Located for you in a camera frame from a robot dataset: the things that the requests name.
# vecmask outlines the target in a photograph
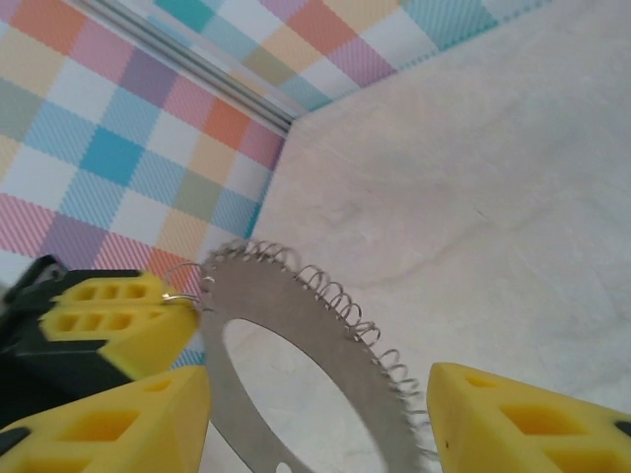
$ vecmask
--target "white marble floor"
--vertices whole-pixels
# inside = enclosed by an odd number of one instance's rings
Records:
[[[257,236],[343,283],[423,382],[459,362],[631,411],[629,18],[556,0],[306,116]],[[325,377],[238,328],[281,437],[317,472],[380,471]],[[201,471],[247,469],[213,434]]]

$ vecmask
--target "coiled spring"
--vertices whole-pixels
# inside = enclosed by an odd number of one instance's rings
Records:
[[[420,435],[429,425],[426,409],[420,409],[424,393],[418,379],[410,377],[408,367],[401,362],[398,350],[389,349],[376,355],[374,347],[380,341],[382,332],[375,322],[363,318],[362,309],[344,291],[344,287],[330,280],[329,275],[314,265],[302,266],[299,254],[292,248],[264,240],[235,240],[223,245],[211,254],[211,261],[222,262],[230,259],[256,260],[261,263],[277,264],[281,271],[289,271],[294,280],[305,291],[312,291],[317,301],[344,324],[346,338],[365,345],[372,362],[389,379],[390,388],[403,403],[403,412],[410,429]],[[420,444],[421,453],[431,459],[437,453]]]

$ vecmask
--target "checkered wallpaper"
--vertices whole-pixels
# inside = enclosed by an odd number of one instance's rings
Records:
[[[60,0],[0,1],[0,103],[7,283],[48,252],[164,274],[248,236],[283,143]]]
[[[105,0],[144,16],[294,116],[547,0]]]

